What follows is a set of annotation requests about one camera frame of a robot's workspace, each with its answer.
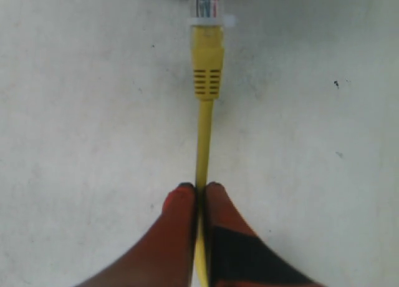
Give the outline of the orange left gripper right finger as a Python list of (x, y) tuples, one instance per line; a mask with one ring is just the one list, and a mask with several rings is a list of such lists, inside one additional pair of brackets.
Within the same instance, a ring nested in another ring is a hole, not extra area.
[(210, 286), (321, 286), (273, 252), (216, 182), (204, 190)]

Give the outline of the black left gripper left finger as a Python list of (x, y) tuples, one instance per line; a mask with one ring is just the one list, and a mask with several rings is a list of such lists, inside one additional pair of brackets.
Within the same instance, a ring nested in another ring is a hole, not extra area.
[(79, 286), (189, 286), (196, 236), (196, 189), (182, 183), (149, 230), (111, 265)]

